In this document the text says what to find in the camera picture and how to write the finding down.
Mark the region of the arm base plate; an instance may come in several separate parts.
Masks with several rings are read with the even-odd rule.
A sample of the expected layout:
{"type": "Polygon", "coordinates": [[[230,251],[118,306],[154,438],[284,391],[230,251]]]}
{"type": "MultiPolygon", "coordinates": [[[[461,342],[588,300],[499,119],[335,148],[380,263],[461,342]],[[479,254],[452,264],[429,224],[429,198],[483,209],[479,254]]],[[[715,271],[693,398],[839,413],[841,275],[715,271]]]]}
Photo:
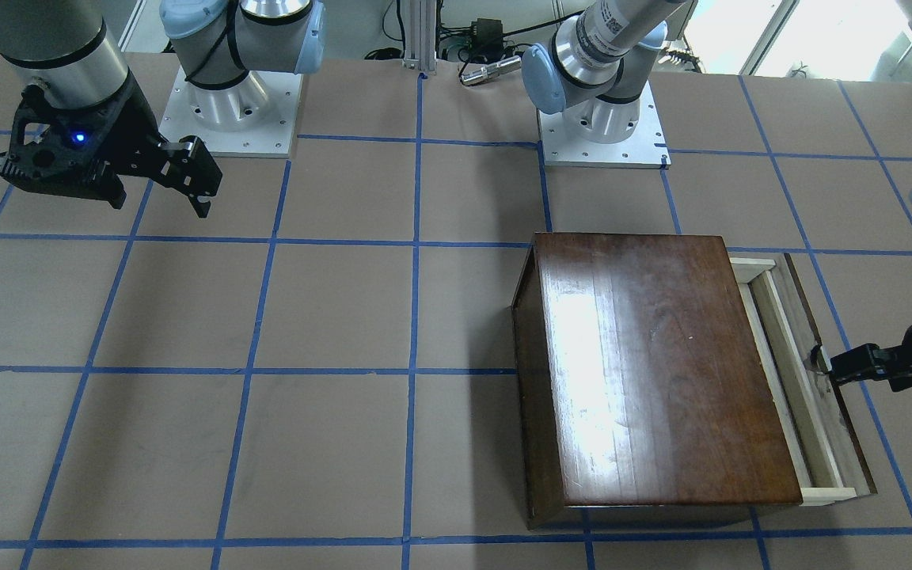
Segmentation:
{"type": "Polygon", "coordinates": [[[160,132],[170,141],[196,135],[214,158],[288,159],[304,78],[253,71],[236,86],[205,90],[185,81],[180,68],[161,115],[160,132]]]}
{"type": "Polygon", "coordinates": [[[651,83],[626,104],[592,100],[561,113],[537,112],[549,166],[666,169],[672,158],[651,83]]]}

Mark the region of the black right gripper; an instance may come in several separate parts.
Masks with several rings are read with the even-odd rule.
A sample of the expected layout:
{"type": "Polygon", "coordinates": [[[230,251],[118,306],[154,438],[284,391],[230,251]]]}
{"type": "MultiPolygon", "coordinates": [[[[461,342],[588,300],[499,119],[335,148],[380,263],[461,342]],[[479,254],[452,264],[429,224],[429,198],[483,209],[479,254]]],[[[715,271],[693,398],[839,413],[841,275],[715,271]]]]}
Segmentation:
{"type": "Polygon", "coordinates": [[[120,178],[149,178],[187,197],[199,218],[209,215],[222,170],[196,135],[174,142],[160,133],[133,76],[104,101],[80,109],[54,107],[46,87],[31,80],[21,93],[0,163],[5,181],[25,192],[120,209],[126,199],[120,178]]]}

